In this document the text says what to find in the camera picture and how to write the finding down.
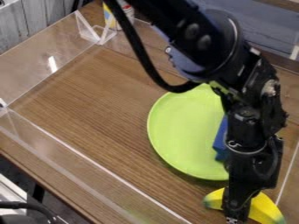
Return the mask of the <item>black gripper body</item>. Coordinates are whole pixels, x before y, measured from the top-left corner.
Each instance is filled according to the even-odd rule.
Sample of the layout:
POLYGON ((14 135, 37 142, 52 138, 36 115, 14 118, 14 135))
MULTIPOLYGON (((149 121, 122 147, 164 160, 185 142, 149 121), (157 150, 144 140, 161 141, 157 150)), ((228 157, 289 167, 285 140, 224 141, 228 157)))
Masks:
POLYGON ((284 141, 277 136, 265 140, 253 152, 228 150, 228 190, 235 194, 257 194, 276 187, 284 141))

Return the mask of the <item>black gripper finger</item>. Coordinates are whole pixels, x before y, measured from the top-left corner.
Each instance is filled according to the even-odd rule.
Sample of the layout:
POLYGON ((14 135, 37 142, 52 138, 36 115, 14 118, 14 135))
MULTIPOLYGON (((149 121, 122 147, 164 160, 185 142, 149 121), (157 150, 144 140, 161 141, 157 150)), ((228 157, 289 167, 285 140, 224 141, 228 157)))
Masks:
POLYGON ((221 205, 227 224, 245 224, 248 221, 248 212, 251 200, 260 191, 241 184, 228 184, 224 188, 221 205))

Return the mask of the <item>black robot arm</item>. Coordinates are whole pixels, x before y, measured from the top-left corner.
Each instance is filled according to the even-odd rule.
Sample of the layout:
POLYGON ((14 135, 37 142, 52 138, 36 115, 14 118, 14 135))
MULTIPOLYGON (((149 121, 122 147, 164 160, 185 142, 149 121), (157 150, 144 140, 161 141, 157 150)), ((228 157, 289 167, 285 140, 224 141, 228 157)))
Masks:
POLYGON ((168 57, 185 82, 168 84, 154 69, 141 39, 117 0, 102 0, 125 33, 140 64, 164 90, 182 93, 208 84, 219 95, 228 127, 224 166, 228 184, 204 204, 224 213, 227 224, 287 224, 263 191, 276 186, 284 140, 277 133, 287 113, 276 70, 244 40, 237 20, 221 10, 204 10, 193 0, 126 0, 168 42, 168 57))

